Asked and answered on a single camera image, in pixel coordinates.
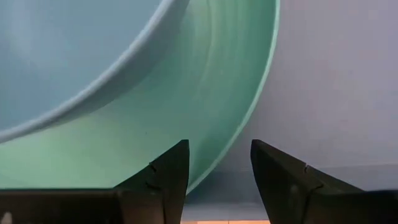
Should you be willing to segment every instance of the mint green bowl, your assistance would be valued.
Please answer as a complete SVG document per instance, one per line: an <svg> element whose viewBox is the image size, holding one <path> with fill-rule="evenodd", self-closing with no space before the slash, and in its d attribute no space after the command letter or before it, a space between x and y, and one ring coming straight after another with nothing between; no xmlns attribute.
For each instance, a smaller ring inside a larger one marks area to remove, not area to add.
<svg viewBox="0 0 398 224"><path fill-rule="evenodd" d="M0 188L112 187L189 139L191 191L249 119L278 19L278 0L191 0L177 41L140 84L92 114L0 145Z"/></svg>

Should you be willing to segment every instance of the curved rim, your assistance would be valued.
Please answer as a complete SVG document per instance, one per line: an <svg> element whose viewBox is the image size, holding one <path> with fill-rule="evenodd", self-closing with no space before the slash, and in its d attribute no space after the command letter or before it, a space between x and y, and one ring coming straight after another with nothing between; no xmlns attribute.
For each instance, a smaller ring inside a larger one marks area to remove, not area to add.
<svg viewBox="0 0 398 224"><path fill-rule="evenodd" d="M118 72L126 66L130 60L140 52L141 48L146 45L149 37L158 28L160 21L169 13L173 3L179 0L162 0L155 10L155 13L150 18L149 22L144 26L139 35L132 41L130 46L125 50L121 56L109 66L107 70L99 75L97 79L92 81L86 88L80 91L77 95L69 100L61 103L60 106L52 109L36 119L26 121L25 123L14 126L13 128L5 131L0 131L0 143L18 138L25 134L29 134L37 129L44 128L50 123L56 121L58 118L67 114L70 110L74 109L83 103L91 95L94 95L103 85L109 82Z"/></svg>
<svg viewBox="0 0 398 224"><path fill-rule="evenodd" d="M279 30L279 14L280 14L280 0L275 0L275 18L274 18L274 30L272 31L272 41L271 41L271 47L269 49L269 55L266 63L266 67L264 70L264 73L262 75L261 81L257 87L256 94L254 95L254 98L252 100L252 103L250 104L250 107L248 108L248 111L244 115L242 122L239 124L238 128L234 132L234 134L231 136L229 139L227 145L225 145L224 149L221 150L220 154L217 156L217 158L213 161L213 163L200 175L195 181L193 181L187 189L187 194L191 192L201 181L203 181L204 178L206 178L209 173L220 163L222 158L226 155L228 152L228 149L232 146L232 144L235 142L236 138L239 136L243 128L245 127L246 123L249 121L249 118L251 114L253 113L254 109L256 108L257 102L259 101L262 89L264 87L264 84L267 80L269 70L271 68L271 63L272 59L274 57L274 52L275 52L275 47L276 47L276 42L277 42L277 36L278 36L278 30Z"/></svg>

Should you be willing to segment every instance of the plastic bowl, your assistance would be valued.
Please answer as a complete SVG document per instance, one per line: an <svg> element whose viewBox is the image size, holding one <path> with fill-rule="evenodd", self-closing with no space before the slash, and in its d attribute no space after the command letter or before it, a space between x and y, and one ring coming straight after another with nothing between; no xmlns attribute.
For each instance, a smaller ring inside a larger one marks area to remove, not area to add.
<svg viewBox="0 0 398 224"><path fill-rule="evenodd" d="M88 116L0 144L0 187L112 187L189 139L191 191L249 119L271 66L278 18L277 0L191 0L167 57L128 93Z"/></svg>
<svg viewBox="0 0 398 224"><path fill-rule="evenodd" d="M0 1L0 142L113 100L149 73L188 0Z"/></svg>

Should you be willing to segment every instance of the gray wall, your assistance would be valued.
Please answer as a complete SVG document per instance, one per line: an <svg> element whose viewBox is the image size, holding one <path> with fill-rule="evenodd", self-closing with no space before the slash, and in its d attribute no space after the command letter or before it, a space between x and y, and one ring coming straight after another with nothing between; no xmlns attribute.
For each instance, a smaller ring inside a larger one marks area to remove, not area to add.
<svg viewBox="0 0 398 224"><path fill-rule="evenodd" d="M281 0L262 97L224 161L189 195L185 219L266 218L251 139L358 187L398 188L397 9L396 0Z"/></svg>

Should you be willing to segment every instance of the light blue bowl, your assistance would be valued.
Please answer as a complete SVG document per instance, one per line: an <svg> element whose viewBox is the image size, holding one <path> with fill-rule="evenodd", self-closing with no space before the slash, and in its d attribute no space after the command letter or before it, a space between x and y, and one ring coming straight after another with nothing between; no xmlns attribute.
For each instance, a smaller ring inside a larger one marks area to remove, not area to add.
<svg viewBox="0 0 398 224"><path fill-rule="evenodd" d="M92 114L0 144L0 188L112 187L189 139L191 191L249 119L278 18L278 0L191 0L167 57L134 88Z"/></svg>
<svg viewBox="0 0 398 224"><path fill-rule="evenodd" d="M0 1L0 142L93 111L138 83L187 4Z"/></svg>

